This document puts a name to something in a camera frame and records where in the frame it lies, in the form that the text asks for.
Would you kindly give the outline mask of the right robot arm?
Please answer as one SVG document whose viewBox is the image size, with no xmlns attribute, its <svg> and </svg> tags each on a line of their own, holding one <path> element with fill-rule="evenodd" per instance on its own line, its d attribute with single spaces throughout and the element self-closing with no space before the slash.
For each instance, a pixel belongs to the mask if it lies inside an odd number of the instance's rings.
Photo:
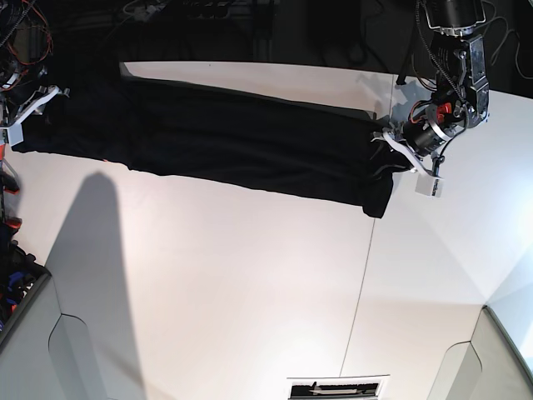
<svg viewBox="0 0 533 400">
<path fill-rule="evenodd" d="M 47 59 L 53 40 L 49 23 L 34 1 L 1 2 L 1 128 L 8 130 L 42 114 L 68 88 L 52 85 Z"/>
</svg>

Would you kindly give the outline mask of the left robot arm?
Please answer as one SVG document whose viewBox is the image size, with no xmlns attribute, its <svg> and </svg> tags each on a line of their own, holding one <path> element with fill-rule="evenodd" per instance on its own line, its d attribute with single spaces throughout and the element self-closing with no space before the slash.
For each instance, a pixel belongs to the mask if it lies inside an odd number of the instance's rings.
<svg viewBox="0 0 533 400">
<path fill-rule="evenodd" d="M 480 1 L 417 1 L 411 44 L 421 43 L 436 70 L 430 97 L 405 121 L 374 134 L 375 175 L 414 170 L 437 179 L 445 150 L 488 116 L 485 47 L 476 28 L 486 22 Z"/>
</svg>

